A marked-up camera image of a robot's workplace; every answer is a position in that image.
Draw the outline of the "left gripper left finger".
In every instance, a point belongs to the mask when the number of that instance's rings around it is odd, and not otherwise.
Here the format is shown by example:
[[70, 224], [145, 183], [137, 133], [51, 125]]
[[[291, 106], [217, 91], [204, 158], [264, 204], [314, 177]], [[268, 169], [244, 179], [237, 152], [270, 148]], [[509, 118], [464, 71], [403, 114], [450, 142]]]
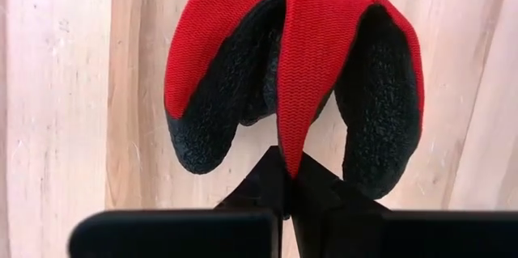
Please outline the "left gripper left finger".
[[84, 219], [71, 258], [279, 258], [287, 172], [271, 146], [213, 209], [109, 210]]

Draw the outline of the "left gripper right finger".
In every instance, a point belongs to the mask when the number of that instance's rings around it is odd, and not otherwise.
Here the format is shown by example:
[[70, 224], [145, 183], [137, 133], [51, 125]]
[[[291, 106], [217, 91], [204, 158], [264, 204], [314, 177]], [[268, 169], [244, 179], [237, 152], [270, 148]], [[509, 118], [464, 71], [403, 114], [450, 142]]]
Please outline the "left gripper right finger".
[[305, 155], [291, 217], [302, 258], [517, 258], [517, 214], [390, 210]]

